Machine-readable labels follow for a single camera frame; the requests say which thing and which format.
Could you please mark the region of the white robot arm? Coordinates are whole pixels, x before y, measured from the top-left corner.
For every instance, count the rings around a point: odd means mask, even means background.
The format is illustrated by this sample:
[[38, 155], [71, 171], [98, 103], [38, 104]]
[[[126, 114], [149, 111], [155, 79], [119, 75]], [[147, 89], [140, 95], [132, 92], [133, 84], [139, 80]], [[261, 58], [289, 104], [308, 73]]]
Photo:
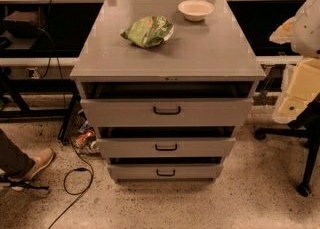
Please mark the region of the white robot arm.
[[320, 94], [320, 0], [306, 0], [296, 14], [269, 37], [277, 44], [289, 43], [302, 56], [296, 65], [287, 65], [281, 93], [272, 119], [281, 124], [295, 120]]

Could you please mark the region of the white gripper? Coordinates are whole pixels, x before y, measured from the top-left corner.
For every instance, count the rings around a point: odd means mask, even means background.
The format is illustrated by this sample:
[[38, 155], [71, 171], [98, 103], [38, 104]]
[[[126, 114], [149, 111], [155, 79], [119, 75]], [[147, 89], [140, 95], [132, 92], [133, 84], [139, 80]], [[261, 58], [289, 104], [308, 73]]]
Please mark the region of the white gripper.
[[304, 58], [287, 65], [282, 77], [272, 120], [287, 124], [295, 120], [320, 93], [320, 60]]

